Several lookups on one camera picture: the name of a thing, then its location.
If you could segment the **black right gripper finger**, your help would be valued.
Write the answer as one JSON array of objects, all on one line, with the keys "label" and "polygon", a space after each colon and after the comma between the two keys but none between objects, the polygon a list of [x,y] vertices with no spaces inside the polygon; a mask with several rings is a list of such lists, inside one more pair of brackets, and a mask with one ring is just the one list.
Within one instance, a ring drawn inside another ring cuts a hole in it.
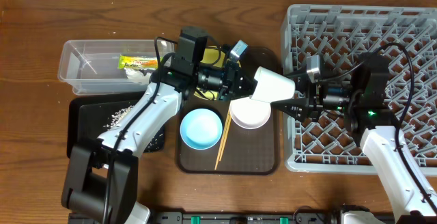
[{"label": "black right gripper finger", "polygon": [[304,72],[302,72],[302,71],[290,72],[290,73],[287,73],[285,75],[285,77],[287,77],[289,79],[297,79],[297,78],[308,79],[309,78],[306,71],[304,71]]},{"label": "black right gripper finger", "polygon": [[287,100],[275,101],[271,103],[271,107],[282,111],[299,122],[303,122],[307,119],[306,98],[291,98]]}]

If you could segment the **white cup green inside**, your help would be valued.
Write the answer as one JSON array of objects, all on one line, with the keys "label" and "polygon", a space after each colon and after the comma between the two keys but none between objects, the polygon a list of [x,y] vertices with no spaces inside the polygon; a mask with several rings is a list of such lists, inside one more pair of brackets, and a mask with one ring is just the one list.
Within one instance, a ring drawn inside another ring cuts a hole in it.
[{"label": "white cup green inside", "polygon": [[250,95],[251,100],[272,103],[294,97],[295,82],[267,68],[259,67],[254,80],[257,84],[253,94]]}]

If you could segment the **pale pink bowl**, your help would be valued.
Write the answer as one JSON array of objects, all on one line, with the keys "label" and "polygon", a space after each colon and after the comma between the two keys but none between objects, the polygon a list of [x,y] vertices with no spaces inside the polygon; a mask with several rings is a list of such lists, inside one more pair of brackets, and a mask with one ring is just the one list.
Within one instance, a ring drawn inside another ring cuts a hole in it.
[{"label": "pale pink bowl", "polygon": [[237,125],[251,130],[262,127],[269,120],[271,106],[267,102],[246,97],[232,100],[229,104],[229,112]]}]

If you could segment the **yellow round plate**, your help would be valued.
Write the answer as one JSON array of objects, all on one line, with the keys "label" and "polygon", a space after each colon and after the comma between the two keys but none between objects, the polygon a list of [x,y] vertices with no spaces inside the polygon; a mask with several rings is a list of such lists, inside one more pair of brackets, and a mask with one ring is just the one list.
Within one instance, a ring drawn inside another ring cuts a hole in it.
[{"label": "yellow round plate", "polygon": [[[207,48],[204,52],[202,64],[214,64],[214,67],[222,68],[225,54],[219,52],[216,47]],[[194,95],[203,100],[215,100],[218,96],[218,92],[215,91],[201,91],[199,88],[195,91]]]}]

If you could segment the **light blue bowl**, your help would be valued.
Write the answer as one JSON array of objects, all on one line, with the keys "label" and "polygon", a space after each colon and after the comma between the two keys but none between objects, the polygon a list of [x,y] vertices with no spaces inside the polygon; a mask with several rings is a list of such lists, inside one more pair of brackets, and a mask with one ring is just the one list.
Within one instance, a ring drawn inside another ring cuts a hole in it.
[{"label": "light blue bowl", "polygon": [[210,109],[189,111],[180,124],[183,142],[194,150],[207,150],[217,144],[223,134],[223,123]]}]

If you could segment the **white tissue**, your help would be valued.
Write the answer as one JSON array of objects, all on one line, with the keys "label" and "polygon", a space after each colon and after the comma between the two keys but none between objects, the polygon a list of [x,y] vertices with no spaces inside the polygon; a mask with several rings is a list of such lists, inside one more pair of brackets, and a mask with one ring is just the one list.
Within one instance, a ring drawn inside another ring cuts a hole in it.
[{"label": "white tissue", "polygon": [[151,72],[148,72],[147,70],[135,70],[126,68],[125,73],[128,79],[136,79],[136,80],[148,80],[150,76],[152,75]]}]

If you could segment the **green snack wrapper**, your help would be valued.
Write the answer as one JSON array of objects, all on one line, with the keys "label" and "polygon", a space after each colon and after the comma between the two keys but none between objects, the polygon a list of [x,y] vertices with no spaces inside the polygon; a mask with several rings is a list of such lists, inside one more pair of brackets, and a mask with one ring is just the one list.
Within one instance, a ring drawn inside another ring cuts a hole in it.
[{"label": "green snack wrapper", "polygon": [[118,69],[155,70],[157,67],[157,58],[134,55],[120,55],[117,64]]}]

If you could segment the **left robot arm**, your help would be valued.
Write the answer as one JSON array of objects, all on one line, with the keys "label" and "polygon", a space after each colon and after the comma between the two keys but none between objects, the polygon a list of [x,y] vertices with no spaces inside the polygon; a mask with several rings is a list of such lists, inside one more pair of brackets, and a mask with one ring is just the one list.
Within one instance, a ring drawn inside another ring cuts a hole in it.
[{"label": "left robot arm", "polygon": [[97,223],[147,223],[148,207],[137,201],[139,159],[163,125],[196,91],[217,92],[217,100],[253,94],[257,82],[238,62],[248,46],[217,46],[222,68],[202,59],[211,36],[183,27],[174,52],[157,55],[158,67],[144,95],[116,125],[94,141],[68,150],[69,165],[61,194],[63,207]]}]

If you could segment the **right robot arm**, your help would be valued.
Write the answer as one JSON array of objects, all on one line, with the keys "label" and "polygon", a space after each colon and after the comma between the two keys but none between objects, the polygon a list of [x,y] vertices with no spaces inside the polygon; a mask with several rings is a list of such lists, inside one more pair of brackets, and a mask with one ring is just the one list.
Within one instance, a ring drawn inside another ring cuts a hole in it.
[{"label": "right robot arm", "polygon": [[305,97],[279,100],[272,106],[303,122],[317,121],[324,110],[336,110],[357,147],[366,155],[389,197],[396,223],[435,223],[436,192],[408,149],[402,118],[384,104],[389,61],[378,52],[363,53],[351,69],[349,87],[338,76],[312,77],[300,72]]}]

